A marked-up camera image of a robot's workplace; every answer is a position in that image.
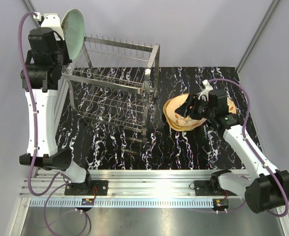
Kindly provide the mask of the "peach bird plate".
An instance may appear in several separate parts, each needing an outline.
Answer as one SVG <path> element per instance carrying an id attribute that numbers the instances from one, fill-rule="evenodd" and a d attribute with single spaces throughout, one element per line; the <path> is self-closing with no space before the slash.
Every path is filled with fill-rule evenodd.
<path id="1" fill-rule="evenodd" d="M 237 114 L 235 104 L 222 90 L 206 95 L 183 94 L 169 99 L 163 107 L 169 126 L 177 131 L 193 130 L 222 115 Z"/>

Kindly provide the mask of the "mint green flower plate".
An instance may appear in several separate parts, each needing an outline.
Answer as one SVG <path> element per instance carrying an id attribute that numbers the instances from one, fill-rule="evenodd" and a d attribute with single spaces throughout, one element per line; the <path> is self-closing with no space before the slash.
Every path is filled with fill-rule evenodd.
<path id="1" fill-rule="evenodd" d="M 69 10 L 62 19 L 61 27 L 69 58 L 75 60 L 81 51 L 85 37 L 85 22 L 81 11 Z"/>

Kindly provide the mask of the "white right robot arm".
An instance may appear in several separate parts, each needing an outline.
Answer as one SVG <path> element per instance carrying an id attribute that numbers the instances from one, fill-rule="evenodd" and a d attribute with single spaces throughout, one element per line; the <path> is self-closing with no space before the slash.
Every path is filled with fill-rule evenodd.
<path id="1" fill-rule="evenodd" d="M 205 118 L 221 134 L 242 160 L 250 179 L 237 176 L 228 170 L 212 174 L 210 191 L 221 195 L 225 191 L 242 197 L 254 213 L 285 207 L 278 217 L 284 217 L 289 210 L 289 172 L 279 171 L 255 145 L 247 134 L 245 122 L 233 114 L 228 106 L 225 91 L 214 89 L 208 95 L 189 94 L 177 106 L 175 113 L 186 118 Z"/>

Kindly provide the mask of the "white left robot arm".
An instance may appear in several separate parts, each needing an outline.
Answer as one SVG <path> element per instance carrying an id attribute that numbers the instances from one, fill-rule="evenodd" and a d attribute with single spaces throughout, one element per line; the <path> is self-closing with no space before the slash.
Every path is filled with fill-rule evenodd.
<path id="1" fill-rule="evenodd" d="M 74 193 L 88 195 L 93 189 L 87 170 L 72 160 L 71 150 L 59 149 L 55 140 L 55 112 L 62 71 L 75 60 L 84 42 L 85 24 L 77 9 L 61 19 L 57 13 L 28 12 L 18 27 L 21 79 L 29 112 L 29 141 L 19 163 L 53 170 L 67 178 Z"/>

